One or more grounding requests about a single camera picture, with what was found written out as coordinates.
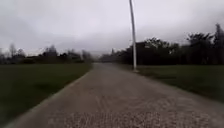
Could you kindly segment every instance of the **green grass field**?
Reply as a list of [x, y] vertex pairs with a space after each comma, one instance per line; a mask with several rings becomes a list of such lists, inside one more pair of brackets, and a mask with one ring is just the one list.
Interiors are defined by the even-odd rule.
[[224, 66], [140, 66], [140, 74], [224, 102]]
[[0, 66], [0, 126], [79, 78], [90, 64]]

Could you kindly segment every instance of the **street lamp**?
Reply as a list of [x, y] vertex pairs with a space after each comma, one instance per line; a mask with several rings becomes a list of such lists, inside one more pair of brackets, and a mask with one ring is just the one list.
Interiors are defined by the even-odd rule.
[[132, 41], [133, 41], [133, 71], [137, 72], [135, 17], [134, 17], [132, 0], [129, 0], [129, 3], [130, 3], [130, 11], [131, 11], [131, 26], [132, 26]]

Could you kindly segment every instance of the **sky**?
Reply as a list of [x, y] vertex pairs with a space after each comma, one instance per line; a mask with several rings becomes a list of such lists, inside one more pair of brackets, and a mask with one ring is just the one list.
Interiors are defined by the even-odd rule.
[[[137, 41], [157, 37], [186, 43], [188, 34], [224, 27], [223, 0], [133, 0]], [[131, 45], [128, 0], [1, 0], [0, 48], [29, 54], [59, 51], [94, 54]]]

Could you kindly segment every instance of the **lawn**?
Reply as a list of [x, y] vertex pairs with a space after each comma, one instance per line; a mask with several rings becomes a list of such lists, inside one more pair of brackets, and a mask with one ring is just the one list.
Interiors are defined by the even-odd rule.
[[224, 102], [224, 66], [140, 66], [139, 73]]
[[0, 66], [0, 126], [85, 74], [90, 64]]

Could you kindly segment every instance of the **asphalt road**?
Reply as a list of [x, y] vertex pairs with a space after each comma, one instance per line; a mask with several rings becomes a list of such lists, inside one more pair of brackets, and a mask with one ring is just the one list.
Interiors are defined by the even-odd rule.
[[221, 103], [110, 64], [94, 68], [7, 128], [223, 128]]

